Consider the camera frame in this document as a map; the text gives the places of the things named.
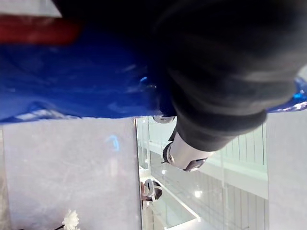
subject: person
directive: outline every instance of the person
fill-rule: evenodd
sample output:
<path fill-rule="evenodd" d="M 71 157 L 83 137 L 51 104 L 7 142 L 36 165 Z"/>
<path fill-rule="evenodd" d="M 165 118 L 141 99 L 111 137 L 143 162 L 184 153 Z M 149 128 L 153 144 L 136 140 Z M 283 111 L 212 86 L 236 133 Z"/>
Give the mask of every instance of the person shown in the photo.
<path fill-rule="evenodd" d="M 157 60 L 148 76 L 167 85 L 177 133 L 201 151 L 259 127 L 291 99 L 307 63 L 307 1 L 53 2 L 64 18 L 148 42 L 142 49 Z"/>
<path fill-rule="evenodd" d="M 148 181 L 150 181 L 150 183 L 152 183 L 153 188 L 154 188 L 152 194 L 150 194 L 150 190 L 151 190 L 150 186 L 146 185 L 146 183 Z M 142 208 L 143 208 L 143 202 L 144 201 L 154 202 L 162 196 L 162 187 L 156 181 L 149 179 L 149 180 L 145 181 L 145 183 L 140 182 L 140 187 L 141 187 Z"/>

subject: glass panel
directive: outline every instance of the glass panel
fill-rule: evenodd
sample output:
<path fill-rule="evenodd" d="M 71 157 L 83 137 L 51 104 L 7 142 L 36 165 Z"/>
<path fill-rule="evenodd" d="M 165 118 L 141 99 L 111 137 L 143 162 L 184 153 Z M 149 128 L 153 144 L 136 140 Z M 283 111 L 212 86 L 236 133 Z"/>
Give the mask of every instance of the glass panel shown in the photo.
<path fill-rule="evenodd" d="M 163 190 L 161 198 L 149 207 L 163 207 L 163 210 L 168 207 L 175 210 L 177 216 L 181 216 L 181 224 L 192 218 L 204 229 L 268 229 L 265 124 L 235 138 L 195 172 L 185 172 L 168 163 L 161 164 L 164 161 L 163 149 L 169 143 L 176 120 L 169 124 L 159 124 L 149 117 L 148 122 L 142 123 L 142 126 L 138 126 L 138 134 L 148 126 L 148 139 L 143 140 L 147 144 L 144 148 L 148 147 L 150 154 L 147 175 L 172 194 L 170 196 Z M 180 203 L 191 210 L 188 212 L 190 219 L 180 214 Z M 161 222 L 170 228 L 167 216 L 161 213 L 163 211 L 153 211 L 153 215 L 162 218 Z"/>

